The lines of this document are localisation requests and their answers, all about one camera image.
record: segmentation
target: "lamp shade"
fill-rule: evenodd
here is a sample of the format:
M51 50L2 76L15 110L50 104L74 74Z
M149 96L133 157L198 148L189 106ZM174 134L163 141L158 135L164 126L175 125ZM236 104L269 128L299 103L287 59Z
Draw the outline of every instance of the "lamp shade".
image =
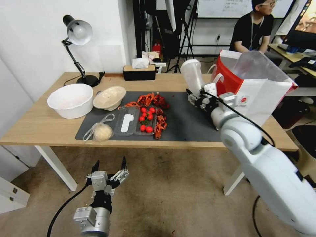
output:
M67 26L68 38L73 44L84 45L90 41L93 31L89 23L75 20L70 15L65 15L63 22Z

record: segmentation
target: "lanyard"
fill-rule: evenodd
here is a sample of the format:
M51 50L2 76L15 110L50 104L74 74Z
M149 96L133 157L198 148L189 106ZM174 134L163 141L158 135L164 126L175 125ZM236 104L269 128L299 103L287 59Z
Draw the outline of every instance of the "lanyard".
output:
M259 29L258 29L258 30L260 30L263 21L264 21L264 17L262 18L262 21L261 21L261 23L260 23L260 26L259 26ZM257 32L256 35L253 37L253 24L254 24L253 22L254 22L253 14L251 14L251 39L250 39L250 47L252 47L252 42L253 42L254 38L256 38L256 36L257 36L257 34L258 34L258 32Z

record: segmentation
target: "black lamp base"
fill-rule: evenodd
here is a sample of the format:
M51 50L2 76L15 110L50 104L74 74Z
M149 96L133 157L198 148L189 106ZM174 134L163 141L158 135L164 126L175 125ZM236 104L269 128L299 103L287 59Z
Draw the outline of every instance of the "black lamp base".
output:
M83 78L80 77L77 80L77 83L83 83L83 84L87 84L87 85L89 85L91 87L95 87L95 86L97 86L100 83L100 80L96 76L88 75L88 76L86 76L86 82L84 82Z

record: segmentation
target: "black box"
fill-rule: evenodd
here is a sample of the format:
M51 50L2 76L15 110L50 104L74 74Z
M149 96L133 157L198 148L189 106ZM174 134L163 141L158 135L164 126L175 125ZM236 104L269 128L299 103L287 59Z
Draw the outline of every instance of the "black box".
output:
M133 69L131 65L125 65L123 75L126 81L152 81L156 79L156 67L154 64L143 69Z

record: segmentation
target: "computer screen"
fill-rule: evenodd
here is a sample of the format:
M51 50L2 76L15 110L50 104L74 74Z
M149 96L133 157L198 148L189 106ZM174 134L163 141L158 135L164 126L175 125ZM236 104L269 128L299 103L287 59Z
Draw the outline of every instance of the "computer screen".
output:
M316 0L306 2L283 43L316 50Z

